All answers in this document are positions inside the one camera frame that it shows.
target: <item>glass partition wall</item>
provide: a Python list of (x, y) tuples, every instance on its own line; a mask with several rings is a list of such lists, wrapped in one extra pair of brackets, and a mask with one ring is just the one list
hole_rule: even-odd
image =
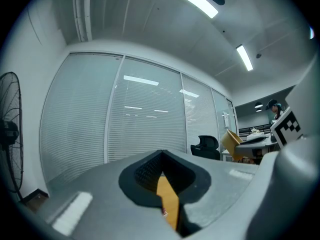
[[(220, 142), (236, 127), (231, 108), (225, 96), (171, 68), (122, 55), (71, 53), (52, 81), (40, 123), (49, 193), (104, 163), (158, 149), (191, 154), (199, 135)], [(225, 150), (221, 144), (219, 150)]]

